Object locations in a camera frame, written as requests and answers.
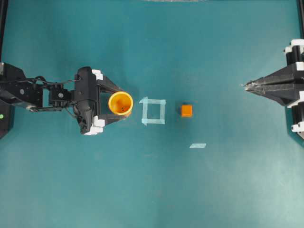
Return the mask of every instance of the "tape marker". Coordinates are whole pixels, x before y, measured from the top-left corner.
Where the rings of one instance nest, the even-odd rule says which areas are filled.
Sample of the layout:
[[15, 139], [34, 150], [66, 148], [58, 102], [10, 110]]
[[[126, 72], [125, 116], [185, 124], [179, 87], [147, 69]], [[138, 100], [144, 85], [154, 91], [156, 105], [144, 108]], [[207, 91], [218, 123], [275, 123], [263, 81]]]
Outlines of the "tape marker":
[[193, 143], [189, 147], [190, 149], [204, 149], [206, 147], [206, 143]]
[[[148, 99], [144, 97], [139, 102], [142, 104], [142, 123], [147, 126], [147, 124], [165, 124], [165, 105], [166, 100], [156, 100]], [[159, 119], [148, 119], [148, 104], [160, 105], [160, 118]]]

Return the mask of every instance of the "black wire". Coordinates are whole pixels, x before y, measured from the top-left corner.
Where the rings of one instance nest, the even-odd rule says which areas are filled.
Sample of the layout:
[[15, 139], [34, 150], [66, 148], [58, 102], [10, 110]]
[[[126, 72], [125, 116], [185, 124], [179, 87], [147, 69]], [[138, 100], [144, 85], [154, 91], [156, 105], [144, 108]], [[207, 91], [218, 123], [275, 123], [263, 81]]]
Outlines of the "black wire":
[[70, 111], [69, 111], [69, 109], [67, 108], [67, 107], [65, 107], [65, 110], [67, 111], [67, 113], [69, 113], [69, 115], [71, 116], [71, 117], [73, 117], [73, 118], [77, 118], [77, 116], [76, 115], [73, 115]]
[[32, 82], [32, 83], [35, 83], [36, 81], [46, 83], [49, 86], [58, 85], [58, 84], [66, 84], [66, 83], [70, 83], [70, 82], [79, 82], [79, 80], [75, 80], [75, 79], [67, 80], [67, 81], [64, 81], [64, 82], [48, 82], [48, 81], [45, 81], [41, 78], [26, 78], [26, 79], [19, 79], [19, 80], [13, 80], [13, 81], [4, 81], [4, 82], [0, 81], [0, 83], [12, 83], [12, 82], [19, 82], [19, 83], [21, 83], [21, 82]]

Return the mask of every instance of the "yellow cup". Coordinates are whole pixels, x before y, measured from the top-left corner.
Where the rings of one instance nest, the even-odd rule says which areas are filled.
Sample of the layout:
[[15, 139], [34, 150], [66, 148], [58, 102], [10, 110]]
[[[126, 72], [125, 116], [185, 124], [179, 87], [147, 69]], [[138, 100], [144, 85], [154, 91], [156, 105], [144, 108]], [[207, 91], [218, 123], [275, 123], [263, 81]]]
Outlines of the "yellow cup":
[[119, 91], [110, 96], [109, 108], [116, 115], [130, 115], [133, 108], [133, 99], [130, 94]]

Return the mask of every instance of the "small orange block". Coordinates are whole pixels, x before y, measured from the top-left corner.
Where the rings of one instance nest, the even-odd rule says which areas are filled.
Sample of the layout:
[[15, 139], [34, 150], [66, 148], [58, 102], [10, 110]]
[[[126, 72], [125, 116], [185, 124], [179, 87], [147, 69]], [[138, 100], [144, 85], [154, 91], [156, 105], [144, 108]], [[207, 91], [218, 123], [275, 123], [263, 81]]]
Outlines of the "small orange block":
[[182, 117], [192, 117], [192, 105], [183, 105], [180, 113]]

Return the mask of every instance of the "teal mat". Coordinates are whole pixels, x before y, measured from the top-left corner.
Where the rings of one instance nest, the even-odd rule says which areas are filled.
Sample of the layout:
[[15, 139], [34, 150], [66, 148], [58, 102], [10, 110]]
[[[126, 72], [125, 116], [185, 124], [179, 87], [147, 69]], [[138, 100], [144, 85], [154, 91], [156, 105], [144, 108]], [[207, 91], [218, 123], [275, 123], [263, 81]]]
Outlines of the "teal mat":
[[[301, 141], [283, 107], [241, 86], [284, 67], [299, 37], [296, 0], [11, 0], [3, 61], [49, 81], [101, 69], [134, 109], [95, 137], [66, 112], [16, 109], [0, 227], [303, 227]], [[141, 123], [145, 96], [166, 100], [165, 125]]]

